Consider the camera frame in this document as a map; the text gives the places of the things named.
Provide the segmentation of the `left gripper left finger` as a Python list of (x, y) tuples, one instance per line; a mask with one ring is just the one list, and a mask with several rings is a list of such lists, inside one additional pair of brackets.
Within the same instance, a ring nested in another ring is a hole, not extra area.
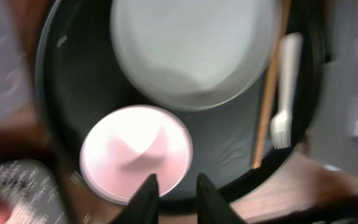
[(156, 174), (150, 174), (126, 208), (109, 224), (157, 224), (159, 187)]

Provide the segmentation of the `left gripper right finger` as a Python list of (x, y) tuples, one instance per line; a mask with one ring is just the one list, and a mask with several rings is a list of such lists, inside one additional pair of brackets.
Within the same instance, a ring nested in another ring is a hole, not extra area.
[(196, 197), (198, 224), (246, 224), (206, 174), (198, 175)]

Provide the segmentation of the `pink bowl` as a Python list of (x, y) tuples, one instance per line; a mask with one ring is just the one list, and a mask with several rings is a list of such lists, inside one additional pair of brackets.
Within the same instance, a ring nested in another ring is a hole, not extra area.
[(80, 171), (101, 198), (126, 205), (155, 174), (159, 195), (173, 190), (188, 172), (193, 144), (186, 126), (172, 113), (149, 105), (109, 113), (86, 135)]

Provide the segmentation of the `single wooden chopstick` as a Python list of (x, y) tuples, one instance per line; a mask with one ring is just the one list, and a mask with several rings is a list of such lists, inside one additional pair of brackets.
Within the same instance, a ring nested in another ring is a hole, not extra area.
[(279, 3), (281, 12), (280, 27), (275, 37), (272, 58), (268, 65), (267, 74), (265, 76), (264, 92), (260, 106), (259, 122), (255, 139), (254, 155), (252, 159), (253, 169), (258, 169), (262, 164), (265, 142), (269, 131), (270, 115), (272, 112), (275, 90), (277, 86), (280, 41), (285, 35), (288, 24), (288, 17), (290, 14), (291, 0), (280, 0)]

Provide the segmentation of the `light grey round plate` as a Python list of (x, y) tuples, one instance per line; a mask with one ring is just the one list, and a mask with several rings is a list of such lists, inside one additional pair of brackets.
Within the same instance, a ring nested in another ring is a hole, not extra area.
[(145, 96), (177, 110), (208, 110), (261, 76), (280, 18), (275, 0), (116, 0), (111, 42)]

